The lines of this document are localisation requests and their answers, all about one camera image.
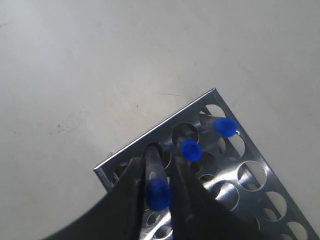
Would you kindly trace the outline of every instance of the metal rack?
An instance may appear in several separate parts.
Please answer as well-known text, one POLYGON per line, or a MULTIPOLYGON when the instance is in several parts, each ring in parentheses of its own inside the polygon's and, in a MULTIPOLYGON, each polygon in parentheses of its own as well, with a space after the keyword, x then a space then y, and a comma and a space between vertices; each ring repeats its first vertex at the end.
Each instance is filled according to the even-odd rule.
MULTIPOLYGON (((237 121, 216 89, 212 89, 172 115, 128 146, 94 168, 105 189, 110 191, 127 162, 140 157, 145 147, 155 143, 162 151, 162 163, 171 174, 172 156, 180 156, 173 141, 177 128, 188 128, 202 149, 201 159, 191 163, 195 175, 212 196, 235 215, 261 231, 284 240, 319 240, 277 176, 237 121), (222 138, 207 128, 201 116, 233 119, 237 134, 222 138)), ((170 212, 145 209, 141 239, 172 239, 170 212)))

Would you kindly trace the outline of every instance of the blue test tube cap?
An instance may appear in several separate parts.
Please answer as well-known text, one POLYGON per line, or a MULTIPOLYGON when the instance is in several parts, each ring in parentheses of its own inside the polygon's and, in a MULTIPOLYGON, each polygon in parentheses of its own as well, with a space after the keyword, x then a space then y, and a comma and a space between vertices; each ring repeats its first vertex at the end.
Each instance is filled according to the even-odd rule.
POLYGON ((166 182, 152 179, 145 188, 145 204, 155 212, 162 211, 171 203, 171 191, 166 182))
POLYGON ((201 148, 193 140, 186 140, 181 143, 180 151, 182 156, 189 162, 198 161, 201 157, 201 148))
POLYGON ((237 123, 230 118, 219 117, 213 123, 213 129, 225 138, 230 138, 236 134, 237 123))

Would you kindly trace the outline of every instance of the blue cap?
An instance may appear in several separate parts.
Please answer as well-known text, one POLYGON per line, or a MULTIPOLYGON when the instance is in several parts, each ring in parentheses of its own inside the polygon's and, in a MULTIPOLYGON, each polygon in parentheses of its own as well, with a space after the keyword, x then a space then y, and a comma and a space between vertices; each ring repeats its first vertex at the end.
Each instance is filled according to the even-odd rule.
POLYGON ((213 123, 213 129, 222 137, 230 138, 236 134, 237 123, 229 118, 219 117, 213 123))
POLYGON ((168 184, 161 179, 152 179, 145 188, 145 204, 155 212, 162 211, 171 203, 171 192, 168 184))
POLYGON ((201 157, 201 148, 193 140, 186 140, 181 143, 180 151, 182 156, 189 162, 195 162, 201 157))

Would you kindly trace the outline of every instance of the white surface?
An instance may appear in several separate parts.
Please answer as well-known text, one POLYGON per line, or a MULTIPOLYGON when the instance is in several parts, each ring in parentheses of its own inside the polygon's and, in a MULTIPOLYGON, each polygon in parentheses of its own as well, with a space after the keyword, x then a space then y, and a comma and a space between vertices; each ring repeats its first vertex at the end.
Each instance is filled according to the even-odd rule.
POLYGON ((319 233, 319 23, 317 0, 0 0, 0 239, 80 216, 95 165, 213 87, 319 233))

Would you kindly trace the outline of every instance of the metal plate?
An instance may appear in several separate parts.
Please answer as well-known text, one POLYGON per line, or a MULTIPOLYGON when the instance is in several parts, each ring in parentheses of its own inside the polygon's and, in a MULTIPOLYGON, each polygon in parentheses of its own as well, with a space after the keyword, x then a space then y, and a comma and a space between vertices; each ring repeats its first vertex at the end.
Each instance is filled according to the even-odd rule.
MULTIPOLYGON (((273 236, 282 236, 284 240, 319 240, 216 89, 202 95, 94 168, 105 189, 112 189, 126 162, 132 157, 142 156, 150 143, 157 143, 162 148, 165 171, 170 175, 171 157, 180 156, 172 140, 173 132, 181 124, 195 131, 195 140, 203 152, 201 159, 190 167, 214 198, 240 218, 273 236), (200 121, 200 113, 235 120, 238 123, 237 135, 221 138, 200 121)), ((146 209, 140 238, 172 239, 169 210, 154 213, 146 209)))

